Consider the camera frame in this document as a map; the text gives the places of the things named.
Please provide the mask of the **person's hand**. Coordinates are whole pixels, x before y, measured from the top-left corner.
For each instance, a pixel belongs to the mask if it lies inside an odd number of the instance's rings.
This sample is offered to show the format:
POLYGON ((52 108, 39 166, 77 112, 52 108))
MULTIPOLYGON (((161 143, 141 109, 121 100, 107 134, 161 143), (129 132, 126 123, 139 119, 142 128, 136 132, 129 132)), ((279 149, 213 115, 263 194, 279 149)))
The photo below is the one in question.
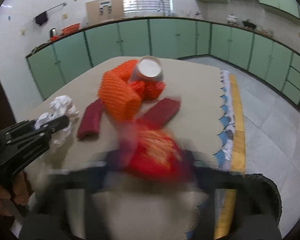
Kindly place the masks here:
MULTIPOLYGON (((26 179, 24 172, 21 171, 15 178, 13 183, 14 202, 17 205, 26 205, 29 202, 29 192, 27 190, 26 179)), ((0 185, 0 215, 12 216, 11 213, 4 207, 3 200, 10 200, 10 193, 0 185)))

